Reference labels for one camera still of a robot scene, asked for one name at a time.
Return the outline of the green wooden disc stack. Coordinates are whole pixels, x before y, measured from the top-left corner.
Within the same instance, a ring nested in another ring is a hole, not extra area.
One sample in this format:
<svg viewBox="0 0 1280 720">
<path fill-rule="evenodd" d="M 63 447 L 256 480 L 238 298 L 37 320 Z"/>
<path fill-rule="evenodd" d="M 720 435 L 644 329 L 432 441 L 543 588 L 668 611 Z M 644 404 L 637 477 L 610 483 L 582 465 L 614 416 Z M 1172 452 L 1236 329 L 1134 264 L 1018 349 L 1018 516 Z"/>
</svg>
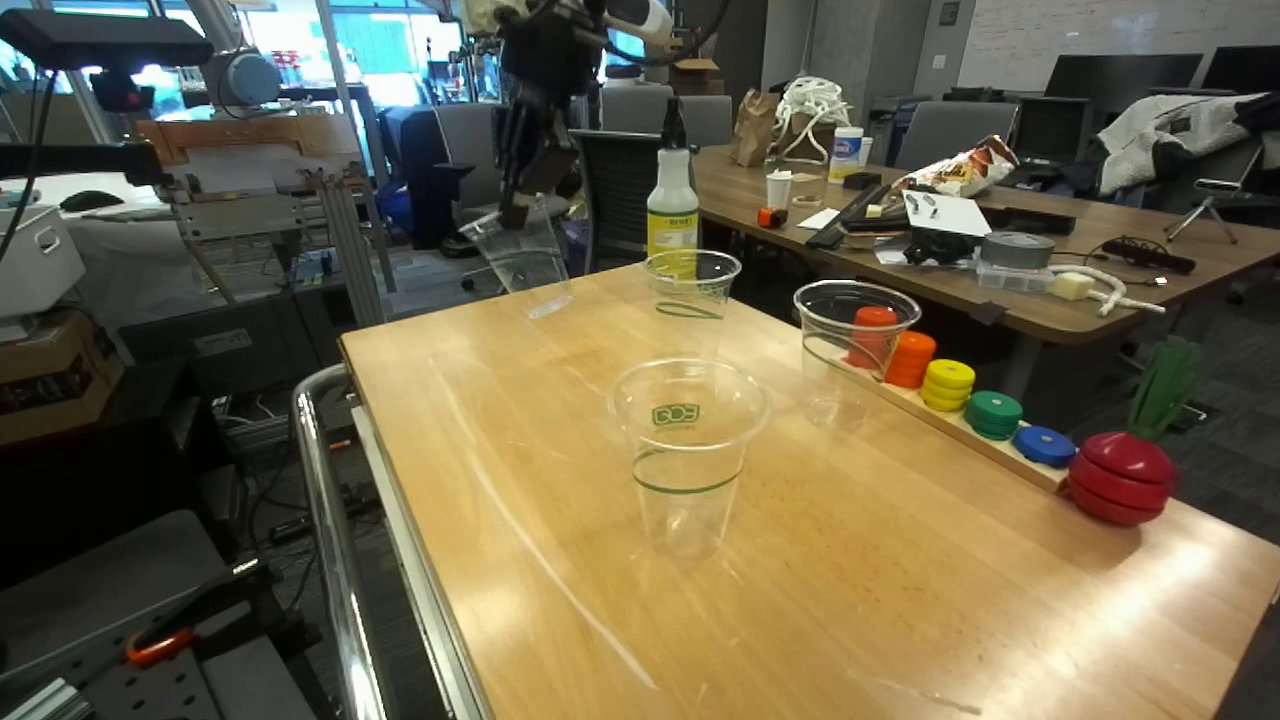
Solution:
<svg viewBox="0 0 1280 720">
<path fill-rule="evenodd" d="M 1008 392 L 973 392 L 963 420 L 978 435 L 1008 441 L 1026 420 L 1026 404 Z"/>
</svg>

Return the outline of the orange wooden disc stack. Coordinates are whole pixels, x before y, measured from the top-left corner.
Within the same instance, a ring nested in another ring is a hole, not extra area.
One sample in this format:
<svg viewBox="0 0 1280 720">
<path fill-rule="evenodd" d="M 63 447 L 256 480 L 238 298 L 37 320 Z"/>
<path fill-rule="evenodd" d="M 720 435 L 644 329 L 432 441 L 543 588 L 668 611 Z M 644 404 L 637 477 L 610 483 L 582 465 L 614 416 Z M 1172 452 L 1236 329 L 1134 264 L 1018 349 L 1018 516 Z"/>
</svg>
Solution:
<svg viewBox="0 0 1280 720">
<path fill-rule="evenodd" d="M 937 339 L 928 333 L 904 333 L 888 361 L 886 381 L 896 390 L 921 390 L 931 358 L 937 358 Z"/>
</svg>

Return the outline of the green leaf toy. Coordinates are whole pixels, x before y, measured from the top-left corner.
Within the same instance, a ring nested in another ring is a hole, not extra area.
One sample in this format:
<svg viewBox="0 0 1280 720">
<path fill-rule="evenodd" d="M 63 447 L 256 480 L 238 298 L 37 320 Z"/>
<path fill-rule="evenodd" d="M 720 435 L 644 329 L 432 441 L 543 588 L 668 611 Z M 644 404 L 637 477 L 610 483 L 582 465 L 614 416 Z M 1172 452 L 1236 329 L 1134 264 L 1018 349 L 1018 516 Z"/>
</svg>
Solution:
<svg viewBox="0 0 1280 720">
<path fill-rule="evenodd" d="M 1164 336 L 1140 365 L 1140 386 L 1130 404 L 1130 430 L 1146 441 L 1164 435 L 1205 376 L 1205 349 L 1184 336 Z"/>
</svg>

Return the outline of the white paper sheet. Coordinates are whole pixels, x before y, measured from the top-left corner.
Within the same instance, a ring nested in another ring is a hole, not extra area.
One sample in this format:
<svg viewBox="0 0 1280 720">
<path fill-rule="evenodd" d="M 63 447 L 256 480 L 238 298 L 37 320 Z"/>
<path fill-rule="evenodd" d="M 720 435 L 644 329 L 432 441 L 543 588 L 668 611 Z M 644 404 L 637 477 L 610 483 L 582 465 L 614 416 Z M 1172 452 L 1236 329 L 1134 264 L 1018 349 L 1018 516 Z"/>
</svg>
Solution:
<svg viewBox="0 0 1280 720">
<path fill-rule="evenodd" d="M 984 209 L 963 195 L 909 187 L 904 218 L 921 233 L 947 233 L 947 238 L 973 238 L 973 240 L 984 240 L 994 233 Z"/>
</svg>

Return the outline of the yellow wooden disc stack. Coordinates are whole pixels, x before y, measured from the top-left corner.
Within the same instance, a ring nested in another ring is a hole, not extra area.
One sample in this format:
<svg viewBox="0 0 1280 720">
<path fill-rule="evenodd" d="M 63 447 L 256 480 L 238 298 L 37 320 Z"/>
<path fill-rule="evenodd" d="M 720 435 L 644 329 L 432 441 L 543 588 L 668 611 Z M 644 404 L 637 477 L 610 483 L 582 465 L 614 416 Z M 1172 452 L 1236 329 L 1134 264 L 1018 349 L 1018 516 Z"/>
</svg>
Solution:
<svg viewBox="0 0 1280 720">
<path fill-rule="evenodd" d="M 959 414 L 978 390 L 978 367 L 963 361 L 931 361 L 924 367 L 921 400 L 937 414 Z"/>
</svg>

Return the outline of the grey office chair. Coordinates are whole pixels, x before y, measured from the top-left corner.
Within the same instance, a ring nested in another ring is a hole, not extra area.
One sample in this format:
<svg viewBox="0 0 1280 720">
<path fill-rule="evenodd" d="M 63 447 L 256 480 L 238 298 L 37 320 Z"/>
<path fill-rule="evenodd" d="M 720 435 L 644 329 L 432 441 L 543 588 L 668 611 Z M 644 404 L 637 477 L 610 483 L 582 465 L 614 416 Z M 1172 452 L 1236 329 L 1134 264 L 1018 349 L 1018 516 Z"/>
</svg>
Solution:
<svg viewBox="0 0 1280 720">
<path fill-rule="evenodd" d="M 501 159 L 497 159 L 497 103 L 439 103 L 435 127 L 446 143 L 446 165 L 456 169 L 456 218 L 474 218 L 501 200 Z"/>
</svg>

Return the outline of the clear plastic cup green logo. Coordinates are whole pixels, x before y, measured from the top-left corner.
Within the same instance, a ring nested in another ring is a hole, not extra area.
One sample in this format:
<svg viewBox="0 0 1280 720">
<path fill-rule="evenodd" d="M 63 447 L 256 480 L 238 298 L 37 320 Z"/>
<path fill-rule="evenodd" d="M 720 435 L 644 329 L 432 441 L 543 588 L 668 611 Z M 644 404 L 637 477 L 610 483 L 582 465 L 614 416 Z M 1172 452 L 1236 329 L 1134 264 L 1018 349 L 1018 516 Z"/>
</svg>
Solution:
<svg viewBox="0 0 1280 720">
<path fill-rule="evenodd" d="M 749 447 L 767 426 L 764 386 L 718 358 L 656 358 L 614 390 L 644 542 L 672 559 L 720 550 Z"/>
</svg>

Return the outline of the spray bottle yellow label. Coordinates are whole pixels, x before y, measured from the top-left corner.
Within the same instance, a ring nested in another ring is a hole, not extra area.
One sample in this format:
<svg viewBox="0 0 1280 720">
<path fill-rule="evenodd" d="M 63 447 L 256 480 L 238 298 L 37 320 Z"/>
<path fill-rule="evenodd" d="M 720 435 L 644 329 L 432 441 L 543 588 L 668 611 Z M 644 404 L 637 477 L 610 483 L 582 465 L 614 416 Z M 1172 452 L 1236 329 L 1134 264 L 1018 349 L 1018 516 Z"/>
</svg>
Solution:
<svg viewBox="0 0 1280 720">
<path fill-rule="evenodd" d="M 656 184 L 644 205 L 647 252 L 678 252 L 702 243 L 702 195 L 693 187 L 693 151 L 659 148 Z"/>
</svg>

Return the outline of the blue wooden disc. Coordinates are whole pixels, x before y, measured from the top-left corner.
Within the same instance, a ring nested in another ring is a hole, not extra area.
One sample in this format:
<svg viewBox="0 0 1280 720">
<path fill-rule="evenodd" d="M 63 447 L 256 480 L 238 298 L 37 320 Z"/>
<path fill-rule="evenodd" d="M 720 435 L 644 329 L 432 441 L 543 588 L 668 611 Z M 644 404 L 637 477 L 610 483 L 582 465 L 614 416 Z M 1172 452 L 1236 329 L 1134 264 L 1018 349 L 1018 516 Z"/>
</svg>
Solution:
<svg viewBox="0 0 1280 720">
<path fill-rule="evenodd" d="M 1011 447 L 1034 459 L 1034 465 L 1047 465 L 1047 470 L 1068 470 L 1072 456 L 1075 456 L 1075 444 L 1056 433 L 1056 430 L 1045 430 L 1045 426 L 1026 426 L 1018 435 L 1011 435 Z"/>
</svg>

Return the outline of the snack chip bag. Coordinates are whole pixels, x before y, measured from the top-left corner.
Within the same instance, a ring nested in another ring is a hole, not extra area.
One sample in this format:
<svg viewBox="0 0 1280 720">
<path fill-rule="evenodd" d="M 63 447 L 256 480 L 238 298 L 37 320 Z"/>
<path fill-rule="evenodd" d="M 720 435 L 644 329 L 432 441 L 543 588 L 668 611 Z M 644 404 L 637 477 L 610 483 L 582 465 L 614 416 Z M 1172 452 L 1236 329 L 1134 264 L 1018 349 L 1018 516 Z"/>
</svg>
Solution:
<svg viewBox="0 0 1280 720">
<path fill-rule="evenodd" d="M 973 143 L 955 156 L 912 169 L 904 176 L 904 187 L 924 187 L 924 191 L 939 191 L 939 195 L 979 195 L 994 184 L 1000 184 L 1018 165 L 1020 165 L 1020 156 L 1011 151 L 1011 143 L 1003 137 L 984 137 L 979 143 Z"/>
</svg>

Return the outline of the red wooden disc stack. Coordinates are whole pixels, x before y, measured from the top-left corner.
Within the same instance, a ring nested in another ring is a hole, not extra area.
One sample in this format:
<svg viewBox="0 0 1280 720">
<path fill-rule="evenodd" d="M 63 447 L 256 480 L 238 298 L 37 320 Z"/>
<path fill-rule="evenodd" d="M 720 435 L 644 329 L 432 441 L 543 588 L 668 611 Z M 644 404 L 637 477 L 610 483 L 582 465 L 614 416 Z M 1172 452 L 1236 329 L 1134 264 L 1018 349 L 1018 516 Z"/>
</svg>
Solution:
<svg viewBox="0 0 1280 720">
<path fill-rule="evenodd" d="M 896 345 L 896 314 L 888 306 L 861 306 L 849 336 L 853 367 L 880 367 Z"/>
</svg>

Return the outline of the brown office desk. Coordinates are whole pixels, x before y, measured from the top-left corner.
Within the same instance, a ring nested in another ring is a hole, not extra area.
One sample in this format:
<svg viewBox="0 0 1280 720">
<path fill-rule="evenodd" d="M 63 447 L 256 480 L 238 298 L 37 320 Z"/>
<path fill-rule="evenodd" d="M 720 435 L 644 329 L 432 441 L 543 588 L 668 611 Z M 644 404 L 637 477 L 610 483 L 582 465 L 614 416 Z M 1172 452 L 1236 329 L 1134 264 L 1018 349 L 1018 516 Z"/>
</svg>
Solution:
<svg viewBox="0 0 1280 720">
<path fill-rule="evenodd" d="M 1168 213 L 998 187 L 998 209 L 1072 220 L 1045 268 L 912 268 L 888 255 L 888 238 L 880 233 L 853 233 L 837 247 L 810 243 L 805 220 L 849 205 L 849 191 L 824 176 L 797 176 L 797 200 L 781 229 L 756 220 L 767 200 L 767 172 L 740 169 L 728 143 L 705 148 L 693 159 L 693 176 L 708 225 L 799 252 L 817 276 L 880 280 L 954 314 L 994 315 L 1000 329 L 1045 345 L 1115 336 L 1146 315 L 1191 308 L 1280 261 L 1276 229 L 1198 220 L 1168 238 Z"/>
</svg>

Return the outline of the red apple-shaped wooden toy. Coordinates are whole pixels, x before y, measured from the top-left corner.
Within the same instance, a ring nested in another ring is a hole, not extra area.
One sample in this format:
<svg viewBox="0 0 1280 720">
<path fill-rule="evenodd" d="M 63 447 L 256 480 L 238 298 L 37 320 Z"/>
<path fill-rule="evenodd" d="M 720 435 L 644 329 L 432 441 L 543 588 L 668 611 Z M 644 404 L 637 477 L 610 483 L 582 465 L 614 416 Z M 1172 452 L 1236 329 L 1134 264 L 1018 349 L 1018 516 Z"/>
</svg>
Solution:
<svg viewBox="0 0 1280 720">
<path fill-rule="evenodd" d="M 1108 523 L 1138 527 L 1164 514 L 1181 480 L 1178 459 L 1134 433 L 1097 433 L 1065 477 L 1065 495 Z"/>
</svg>

